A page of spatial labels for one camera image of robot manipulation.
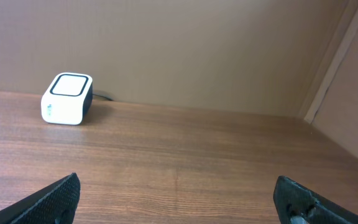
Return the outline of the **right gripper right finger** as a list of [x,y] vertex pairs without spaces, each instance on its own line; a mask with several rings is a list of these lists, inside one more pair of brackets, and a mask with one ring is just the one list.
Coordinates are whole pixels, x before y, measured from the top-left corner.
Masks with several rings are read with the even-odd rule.
[[281,175],[273,192],[281,223],[358,224],[358,215]]

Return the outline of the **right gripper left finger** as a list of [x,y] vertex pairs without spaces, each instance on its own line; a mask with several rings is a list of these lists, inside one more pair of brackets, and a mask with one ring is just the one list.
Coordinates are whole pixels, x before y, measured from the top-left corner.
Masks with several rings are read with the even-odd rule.
[[0,211],[0,224],[72,224],[81,184],[72,173]]

